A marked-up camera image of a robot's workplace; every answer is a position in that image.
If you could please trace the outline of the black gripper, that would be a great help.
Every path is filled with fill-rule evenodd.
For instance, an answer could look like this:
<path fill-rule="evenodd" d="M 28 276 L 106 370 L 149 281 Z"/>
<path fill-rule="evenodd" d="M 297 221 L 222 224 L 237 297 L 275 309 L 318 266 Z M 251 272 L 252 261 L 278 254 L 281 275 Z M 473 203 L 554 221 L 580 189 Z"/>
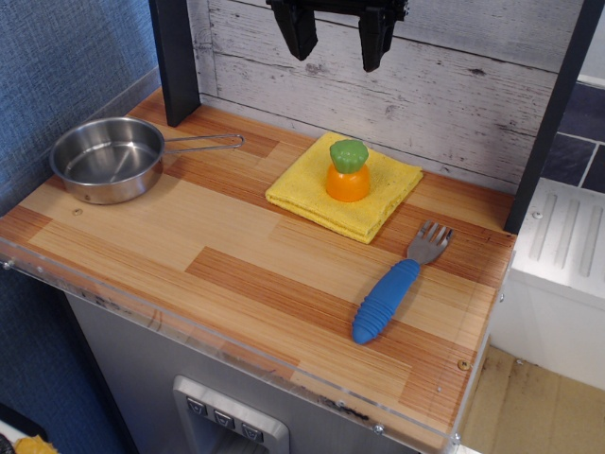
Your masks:
<path fill-rule="evenodd" d="M 318 42 L 315 11 L 353 16 L 364 13 L 358 29 L 366 72 L 379 68 L 390 50 L 395 20 L 403 21 L 408 15 L 407 0 L 285 0 L 267 4 L 290 53 L 299 61 L 304 61 Z M 384 12 L 370 12 L 375 9 Z"/>

